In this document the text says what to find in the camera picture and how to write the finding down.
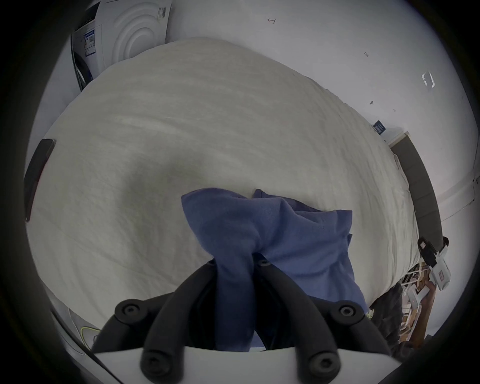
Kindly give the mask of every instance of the white wall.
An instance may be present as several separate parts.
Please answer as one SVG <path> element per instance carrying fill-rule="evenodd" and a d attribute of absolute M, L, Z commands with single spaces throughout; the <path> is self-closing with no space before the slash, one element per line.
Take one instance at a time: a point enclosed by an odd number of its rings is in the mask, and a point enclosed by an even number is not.
<path fill-rule="evenodd" d="M 479 202 L 456 213 L 474 196 L 478 131 L 429 25 L 401 0 L 174 0 L 167 41 L 196 36 L 250 48 L 313 78 L 370 123 L 380 120 L 387 136 L 410 133 L 450 239 L 453 280 L 438 293 L 429 326 L 442 324 L 480 248 Z M 434 88 L 422 80 L 427 71 Z"/>

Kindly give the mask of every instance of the white bedsheet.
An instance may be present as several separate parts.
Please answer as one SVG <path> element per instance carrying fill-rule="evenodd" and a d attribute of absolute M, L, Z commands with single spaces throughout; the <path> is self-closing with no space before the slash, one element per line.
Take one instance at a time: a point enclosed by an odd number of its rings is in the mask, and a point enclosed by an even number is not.
<path fill-rule="evenodd" d="M 180 203 L 199 188 L 351 209 L 368 304 L 418 260 L 408 186 L 368 122 L 227 42 L 178 41 L 109 67 L 46 137 L 57 145 L 27 224 L 32 254 L 52 292 L 99 327 L 118 302 L 171 292 L 210 259 Z"/>

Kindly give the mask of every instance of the cable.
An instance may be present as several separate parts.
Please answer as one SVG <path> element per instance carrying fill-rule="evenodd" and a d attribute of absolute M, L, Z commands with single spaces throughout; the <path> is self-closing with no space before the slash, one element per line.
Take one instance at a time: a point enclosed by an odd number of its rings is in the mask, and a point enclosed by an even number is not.
<path fill-rule="evenodd" d="M 455 213 L 451 214 L 449 217 L 443 219 L 441 222 L 443 223 L 445 220 L 448 220 L 449 218 L 451 218 L 453 215 L 456 215 L 458 212 L 460 211 L 463 211 L 465 208 L 467 208 L 470 204 L 472 204 L 476 197 L 477 197 L 477 194 L 475 192 L 475 185 L 474 183 L 477 182 L 478 183 L 478 179 L 480 179 L 480 177 L 476 178 L 475 179 L 475 163 L 477 161 L 477 154 L 478 154 L 478 150 L 479 150 L 479 139 L 480 139 L 480 132 L 477 133 L 477 148 L 475 149 L 475 157 L 473 158 L 473 167 L 472 167 L 472 173 L 473 173 L 473 177 L 474 179 L 472 180 L 472 188 L 473 188 L 473 200 L 468 203 L 467 205 L 463 206 L 462 208 L 460 208 L 458 211 L 456 211 Z"/>

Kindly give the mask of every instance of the bed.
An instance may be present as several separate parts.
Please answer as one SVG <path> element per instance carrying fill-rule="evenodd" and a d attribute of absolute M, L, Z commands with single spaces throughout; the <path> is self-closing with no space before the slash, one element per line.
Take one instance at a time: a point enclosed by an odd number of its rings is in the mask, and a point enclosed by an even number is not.
<path fill-rule="evenodd" d="M 96 327 L 211 258 L 181 207 L 199 188 L 352 210 L 349 257 L 367 304 L 419 259 L 406 150 L 396 159 L 331 92 L 231 43 L 187 39 L 109 67 L 46 138 L 56 145 L 26 224 L 32 255 L 52 294 Z"/>

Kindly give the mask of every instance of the sticker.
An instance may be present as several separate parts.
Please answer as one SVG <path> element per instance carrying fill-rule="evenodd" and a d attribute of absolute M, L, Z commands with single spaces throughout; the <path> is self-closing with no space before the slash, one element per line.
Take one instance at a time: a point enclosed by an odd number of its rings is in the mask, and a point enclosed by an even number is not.
<path fill-rule="evenodd" d="M 95 29 L 84 35 L 85 57 L 95 53 Z"/>
<path fill-rule="evenodd" d="M 381 135 L 382 132 L 385 131 L 385 127 L 384 127 L 384 125 L 383 125 L 382 123 L 380 123 L 380 120 L 378 120 L 378 121 L 373 125 L 373 127 L 375 128 L 375 130 L 377 131 L 377 133 L 378 133 L 379 135 Z"/>
<path fill-rule="evenodd" d="M 158 8 L 158 16 L 157 19 L 163 19 L 165 17 L 165 13 L 167 13 L 167 7 L 160 7 Z"/>

